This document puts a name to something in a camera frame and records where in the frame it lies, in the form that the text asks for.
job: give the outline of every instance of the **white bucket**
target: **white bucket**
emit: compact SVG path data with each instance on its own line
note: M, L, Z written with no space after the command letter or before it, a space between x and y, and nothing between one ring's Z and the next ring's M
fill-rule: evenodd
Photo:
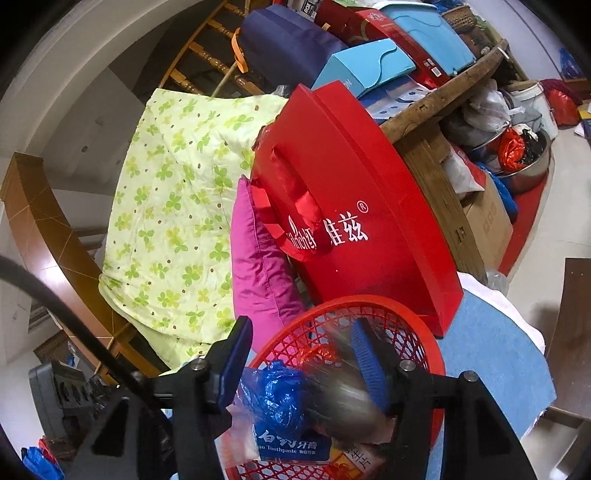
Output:
M510 92L509 95L526 105L531 105L542 114L544 130L546 130L546 133L548 133L551 140L558 136L558 125L556 125L554 115L552 115L550 104L544 96L544 90L542 89L541 83L536 82L535 85L528 89L520 92Z

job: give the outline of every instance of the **cardboard box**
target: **cardboard box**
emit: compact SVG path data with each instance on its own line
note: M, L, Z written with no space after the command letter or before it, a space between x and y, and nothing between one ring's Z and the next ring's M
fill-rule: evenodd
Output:
M476 246L487 269L497 270L513 234L511 221L489 174L484 192L476 192L464 207Z
M313 90L340 80L359 98L390 80L411 73L414 62L389 38L333 53L316 79Z

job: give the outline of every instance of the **green floral quilt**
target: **green floral quilt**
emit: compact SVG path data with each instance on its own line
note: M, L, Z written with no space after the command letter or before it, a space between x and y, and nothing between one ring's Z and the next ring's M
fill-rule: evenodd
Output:
M172 369L234 324L230 219L259 130L286 100L156 90L127 152L99 290Z

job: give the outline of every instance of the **orange strap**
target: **orange strap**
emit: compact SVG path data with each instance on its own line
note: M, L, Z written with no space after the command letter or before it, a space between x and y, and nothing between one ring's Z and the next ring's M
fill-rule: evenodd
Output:
M248 72L248 65L246 64L246 59L244 58L244 54L242 49L238 46L238 34L240 33L240 28L237 28L232 36L232 50L234 51L234 59L236 60L236 65L238 66L238 70L241 73Z

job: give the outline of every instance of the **red shopping bag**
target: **red shopping bag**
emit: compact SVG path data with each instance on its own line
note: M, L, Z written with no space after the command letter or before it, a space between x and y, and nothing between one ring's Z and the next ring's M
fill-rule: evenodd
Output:
M294 91L259 138L252 185L315 302L382 295L443 336L462 299L449 249L404 162L342 83Z

